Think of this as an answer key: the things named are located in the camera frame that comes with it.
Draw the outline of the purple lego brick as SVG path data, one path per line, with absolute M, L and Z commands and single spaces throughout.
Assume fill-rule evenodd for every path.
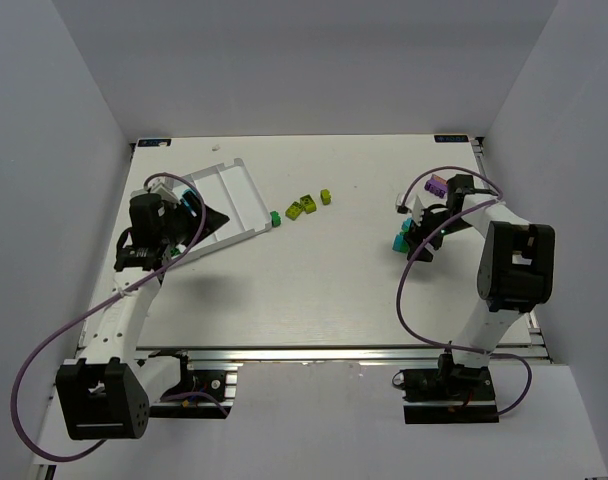
M 448 194 L 447 181 L 436 174 L 430 176 L 424 185 L 424 189 L 440 199 L 444 199 Z

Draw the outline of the blue rounded lego brick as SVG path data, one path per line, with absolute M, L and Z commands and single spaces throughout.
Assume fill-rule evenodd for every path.
M 181 200 L 193 217 L 201 217 L 201 203 L 194 190 L 186 189 L 182 194 Z

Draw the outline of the teal square lego brick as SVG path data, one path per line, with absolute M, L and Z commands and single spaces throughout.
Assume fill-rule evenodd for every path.
M 403 234 L 397 234 L 393 240 L 392 250 L 406 254 L 409 251 L 409 245 L 404 239 Z

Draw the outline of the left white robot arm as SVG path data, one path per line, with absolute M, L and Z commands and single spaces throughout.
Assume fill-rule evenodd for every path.
M 172 251 L 201 241 L 229 217 L 200 203 L 194 192 L 141 193 L 129 202 L 131 225 L 119 237 L 114 264 L 117 299 L 80 357 L 56 375 L 68 435 L 73 440 L 138 439 L 152 404 L 194 387 L 179 353 L 135 357 L 144 321 L 159 293 Z

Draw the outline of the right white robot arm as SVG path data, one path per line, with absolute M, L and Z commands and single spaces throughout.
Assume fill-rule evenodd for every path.
M 484 245 L 476 275 L 478 301 L 455 340 L 433 341 L 441 349 L 435 370 L 409 371 L 403 385 L 423 398 L 468 398 L 483 386 L 490 360 L 509 328 L 553 290 L 555 231 L 514 214 L 500 188 L 465 169 L 445 183 L 440 202 L 426 206 L 419 196 L 404 194 L 397 210 L 410 216 L 402 232 L 407 263 L 429 263 L 446 236 L 473 229 Z

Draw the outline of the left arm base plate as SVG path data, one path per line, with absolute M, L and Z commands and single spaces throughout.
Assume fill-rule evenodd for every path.
M 185 352 L 163 351 L 150 357 L 173 359 L 172 379 L 159 399 L 150 400 L 150 416 L 160 419 L 225 420 L 232 402 L 227 398 L 227 375 L 222 369 L 195 368 Z

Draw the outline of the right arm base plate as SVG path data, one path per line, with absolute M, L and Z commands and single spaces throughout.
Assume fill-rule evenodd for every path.
M 406 425 L 498 423 L 493 381 L 488 369 L 477 378 L 446 375 L 437 368 L 401 370 Z

